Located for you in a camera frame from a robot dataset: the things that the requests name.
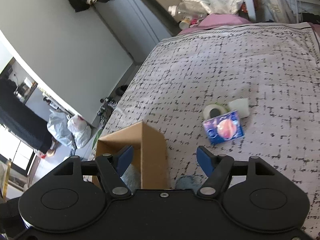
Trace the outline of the clear plastic bottle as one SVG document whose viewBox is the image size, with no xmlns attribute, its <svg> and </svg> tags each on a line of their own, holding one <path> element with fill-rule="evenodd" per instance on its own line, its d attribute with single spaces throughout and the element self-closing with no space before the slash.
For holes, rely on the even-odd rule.
<svg viewBox="0 0 320 240">
<path fill-rule="evenodd" d="M 181 2 L 178 5 L 171 5 L 168 7 L 168 12 L 176 20 L 183 20 L 184 18 L 202 20 L 208 15 L 202 5 L 194 2 Z"/>
</svg>

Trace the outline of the person in black robe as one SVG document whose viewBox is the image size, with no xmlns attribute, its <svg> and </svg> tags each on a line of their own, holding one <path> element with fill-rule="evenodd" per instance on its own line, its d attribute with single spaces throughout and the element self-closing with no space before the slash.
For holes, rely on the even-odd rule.
<svg viewBox="0 0 320 240">
<path fill-rule="evenodd" d="M 1 124 L 33 149 L 55 154 L 56 140 L 47 129 L 47 122 L 24 105 L 15 95 L 14 81 L 1 78 Z"/>
</svg>

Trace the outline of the grey plastic garbage bag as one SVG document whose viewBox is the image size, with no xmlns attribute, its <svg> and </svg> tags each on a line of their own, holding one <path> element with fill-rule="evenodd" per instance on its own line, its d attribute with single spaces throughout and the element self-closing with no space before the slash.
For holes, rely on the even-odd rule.
<svg viewBox="0 0 320 240">
<path fill-rule="evenodd" d="M 74 148 L 74 139 L 67 127 L 67 115 L 63 112 L 50 110 L 47 129 L 51 135 L 63 146 Z"/>
</svg>

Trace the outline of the grey door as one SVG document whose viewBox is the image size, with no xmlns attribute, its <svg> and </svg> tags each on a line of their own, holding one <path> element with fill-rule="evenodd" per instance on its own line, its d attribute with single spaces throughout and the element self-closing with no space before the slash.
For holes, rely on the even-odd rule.
<svg viewBox="0 0 320 240">
<path fill-rule="evenodd" d="M 143 63 L 161 40 L 180 32 L 152 0 L 110 0 L 94 7 L 136 63 Z"/>
</svg>

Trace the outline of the white tape roll green rim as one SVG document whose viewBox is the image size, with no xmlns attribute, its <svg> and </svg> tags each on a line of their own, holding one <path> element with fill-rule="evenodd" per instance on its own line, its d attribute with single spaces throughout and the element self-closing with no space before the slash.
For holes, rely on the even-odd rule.
<svg viewBox="0 0 320 240">
<path fill-rule="evenodd" d="M 211 118 L 215 118 L 228 112 L 229 110 L 225 106 L 220 105 L 218 103 L 211 103 L 203 109 L 202 114 L 204 120 L 209 120 Z"/>
</svg>

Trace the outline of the brown cardboard box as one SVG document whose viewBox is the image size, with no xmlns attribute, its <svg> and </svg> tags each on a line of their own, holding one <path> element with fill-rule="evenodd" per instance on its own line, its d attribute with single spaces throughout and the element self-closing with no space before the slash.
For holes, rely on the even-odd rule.
<svg viewBox="0 0 320 240">
<path fill-rule="evenodd" d="M 131 164 L 140 171 L 140 189 L 168 189 L 170 185 L 164 135 L 141 121 L 100 137 L 95 156 L 116 154 L 127 145 L 134 149 Z"/>
</svg>

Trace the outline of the white black patterned bedspread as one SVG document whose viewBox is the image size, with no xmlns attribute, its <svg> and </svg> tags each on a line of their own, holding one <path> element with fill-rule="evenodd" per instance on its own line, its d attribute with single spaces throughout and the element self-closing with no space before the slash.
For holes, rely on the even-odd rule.
<svg viewBox="0 0 320 240">
<path fill-rule="evenodd" d="M 248 98 L 245 135 L 212 146 L 203 109 Z M 206 146 L 238 160 L 257 155 L 310 200 L 304 223 L 319 236 L 319 36 L 307 30 L 207 30 L 160 42 L 109 118 L 103 135 L 143 121 L 167 141 L 171 186 L 204 175 L 195 157 Z"/>
</svg>

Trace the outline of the round blue fuzzy pad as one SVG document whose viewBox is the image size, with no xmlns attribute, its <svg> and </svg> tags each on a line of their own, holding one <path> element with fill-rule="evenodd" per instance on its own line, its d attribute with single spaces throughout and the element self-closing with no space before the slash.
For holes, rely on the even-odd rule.
<svg viewBox="0 0 320 240">
<path fill-rule="evenodd" d="M 187 175 L 181 176 L 176 180 L 175 189 L 177 190 L 185 190 L 191 189 L 196 192 L 201 185 L 206 181 L 207 177 L 203 175 Z"/>
</svg>

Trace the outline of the dark shoes on floor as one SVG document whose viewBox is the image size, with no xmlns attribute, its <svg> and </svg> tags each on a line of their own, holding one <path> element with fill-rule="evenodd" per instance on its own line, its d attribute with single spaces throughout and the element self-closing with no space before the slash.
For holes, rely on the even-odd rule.
<svg viewBox="0 0 320 240">
<path fill-rule="evenodd" d="M 122 85 L 122 86 L 118 87 L 116 89 L 116 95 L 117 96 L 123 96 L 124 93 L 126 92 L 127 88 L 128 88 L 128 85 Z"/>
</svg>

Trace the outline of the white plastic garbage bag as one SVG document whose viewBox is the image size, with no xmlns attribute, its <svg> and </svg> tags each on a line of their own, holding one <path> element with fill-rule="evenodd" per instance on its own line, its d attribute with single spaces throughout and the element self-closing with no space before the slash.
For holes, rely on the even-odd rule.
<svg viewBox="0 0 320 240">
<path fill-rule="evenodd" d="M 83 148 L 89 142 L 92 129 L 82 117 L 74 115 L 69 118 L 67 128 L 73 135 L 77 149 Z"/>
</svg>

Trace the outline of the light blue fluffy plush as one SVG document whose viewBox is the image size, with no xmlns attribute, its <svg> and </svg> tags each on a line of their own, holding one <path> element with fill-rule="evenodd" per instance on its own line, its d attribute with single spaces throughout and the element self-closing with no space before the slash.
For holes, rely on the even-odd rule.
<svg viewBox="0 0 320 240">
<path fill-rule="evenodd" d="M 124 174 L 121 176 L 123 182 L 132 193 L 140 189 L 140 171 L 133 164 L 130 164 Z"/>
</svg>

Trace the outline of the crumpled white bags pile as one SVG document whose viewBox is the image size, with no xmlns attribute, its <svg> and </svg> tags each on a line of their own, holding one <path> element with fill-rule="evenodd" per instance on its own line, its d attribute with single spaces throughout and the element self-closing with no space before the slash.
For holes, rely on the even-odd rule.
<svg viewBox="0 0 320 240">
<path fill-rule="evenodd" d="M 235 15 L 243 2 L 244 0 L 207 0 L 201 4 L 208 14 Z"/>
</svg>

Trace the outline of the purple tissue pack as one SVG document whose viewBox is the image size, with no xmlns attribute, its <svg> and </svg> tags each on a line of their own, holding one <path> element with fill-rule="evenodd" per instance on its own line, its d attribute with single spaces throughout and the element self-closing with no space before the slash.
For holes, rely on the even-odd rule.
<svg viewBox="0 0 320 240">
<path fill-rule="evenodd" d="M 232 111 L 203 123 L 204 131 L 211 145 L 241 138 L 245 135 L 238 111 Z"/>
</svg>

